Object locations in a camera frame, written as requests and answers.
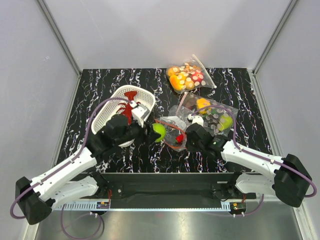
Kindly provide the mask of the green fake apple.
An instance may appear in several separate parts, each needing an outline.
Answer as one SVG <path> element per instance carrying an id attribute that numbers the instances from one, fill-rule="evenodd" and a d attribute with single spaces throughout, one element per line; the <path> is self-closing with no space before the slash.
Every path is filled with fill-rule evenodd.
<path id="1" fill-rule="evenodd" d="M 160 123 L 153 123 L 152 124 L 153 130 L 155 133 L 157 133 L 159 136 L 155 139 L 155 142 L 161 142 L 165 136 L 166 136 L 166 128 L 160 124 Z"/>

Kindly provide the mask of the red fake chili peppers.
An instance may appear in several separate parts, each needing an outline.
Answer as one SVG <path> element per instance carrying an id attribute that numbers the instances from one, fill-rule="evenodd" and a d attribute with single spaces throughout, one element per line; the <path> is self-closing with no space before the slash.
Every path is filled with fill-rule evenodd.
<path id="1" fill-rule="evenodd" d="M 177 143 L 177 144 L 182 144 L 183 143 L 183 141 L 184 141 L 184 135 L 183 134 L 180 134 L 180 135 L 178 135 L 176 138 L 175 138 L 175 142 Z"/>

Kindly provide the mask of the clear red-zip bag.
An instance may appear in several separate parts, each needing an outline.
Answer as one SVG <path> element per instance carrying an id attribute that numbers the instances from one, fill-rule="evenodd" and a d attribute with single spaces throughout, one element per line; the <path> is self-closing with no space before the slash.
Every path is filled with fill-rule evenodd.
<path id="1" fill-rule="evenodd" d="M 191 125 L 187 116 L 192 111 L 184 106 L 174 105 L 170 108 L 168 116 L 161 116 L 155 119 L 156 123 L 162 124 L 166 129 L 164 143 L 176 152 L 186 150 L 187 135 L 186 129 Z M 183 143 L 176 143 L 176 137 L 184 135 Z"/>

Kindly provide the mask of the red fake lobster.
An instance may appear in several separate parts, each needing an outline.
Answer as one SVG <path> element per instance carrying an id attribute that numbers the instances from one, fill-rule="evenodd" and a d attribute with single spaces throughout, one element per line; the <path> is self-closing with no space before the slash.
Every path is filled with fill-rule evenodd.
<path id="1" fill-rule="evenodd" d="M 135 96 L 137 95 L 137 91 L 131 90 L 124 93 L 124 96 L 127 97 L 129 101 L 133 101 Z M 123 115 L 127 118 L 128 125 L 132 123 L 133 116 L 132 116 L 132 107 L 129 103 L 119 103 L 120 108 L 116 111 L 116 114 Z"/>

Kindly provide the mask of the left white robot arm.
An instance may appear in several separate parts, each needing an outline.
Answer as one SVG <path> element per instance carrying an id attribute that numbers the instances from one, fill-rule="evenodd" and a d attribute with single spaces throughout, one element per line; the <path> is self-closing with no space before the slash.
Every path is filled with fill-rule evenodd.
<path id="1" fill-rule="evenodd" d="M 103 198 L 109 187 L 100 173 L 91 172 L 78 181 L 72 179 L 99 164 L 124 143 L 132 140 L 160 142 L 165 135 L 162 124 L 139 124 L 137 120 L 128 123 L 125 116 L 114 115 L 97 133 L 87 137 L 75 154 L 31 180 L 24 176 L 16 181 L 15 203 L 23 213 L 22 218 L 35 225 L 65 203 L 89 196 Z"/>

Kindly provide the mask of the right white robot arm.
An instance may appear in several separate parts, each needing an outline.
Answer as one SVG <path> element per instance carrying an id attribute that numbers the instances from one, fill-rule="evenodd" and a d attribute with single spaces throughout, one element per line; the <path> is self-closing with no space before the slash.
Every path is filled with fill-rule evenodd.
<path id="1" fill-rule="evenodd" d="M 248 193 L 271 195 L 295 208 L 307 197 L 312 178 L 297 156 L 259 152 L 224 135 L 212 136 L 198 123 L 191 124 L 185 133 L 189 152 L 202 152 L 213 160 L 224 160 L 254 171 L 239 174 L 227 185 L 230 197 L 236 199 Z"/>

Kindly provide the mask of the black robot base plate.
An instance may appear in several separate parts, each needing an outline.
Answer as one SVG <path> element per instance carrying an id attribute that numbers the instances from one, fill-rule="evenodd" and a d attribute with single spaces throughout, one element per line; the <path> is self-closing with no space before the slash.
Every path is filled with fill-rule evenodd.
<path id="1" fill-rule="evenodd" d="M 236 173 L 102 173 L 92 199 L 115 209 L 213 209 L 221 202 L 255 199 L 235 187 Z"/>

